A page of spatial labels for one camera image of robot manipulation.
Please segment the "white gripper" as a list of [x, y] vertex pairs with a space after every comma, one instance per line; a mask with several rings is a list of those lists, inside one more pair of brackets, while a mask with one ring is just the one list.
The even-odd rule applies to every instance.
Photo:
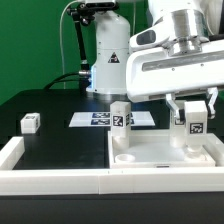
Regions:
[[126, 88], [132, 102], [163, 99], [167, 94], [166, 105], [176, 124], [185, 122], [185, 113], [175, 95], [207, 90], [208, 118], [214, 119], [218, 89], [224, 89], [224, 40], [203, 44], [199, 53], [173, 57], [161, 47], [135, 52], [127, 61]]

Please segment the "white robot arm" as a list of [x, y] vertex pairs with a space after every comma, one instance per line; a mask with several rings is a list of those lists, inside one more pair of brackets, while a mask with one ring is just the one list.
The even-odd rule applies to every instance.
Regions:
[[94, 83], [111, 93], [125, 89], [133, 102], [164, 98], [179, 122], [187, 115], [174, 97], [206, 92], [205, 110], [213, 118], [216, 93], [224, 86], [218, 70], [224, 40], [210, 39], [206, 6], [206, 0], [150, 0], [153, 25], [129, 39], [102, 19]]

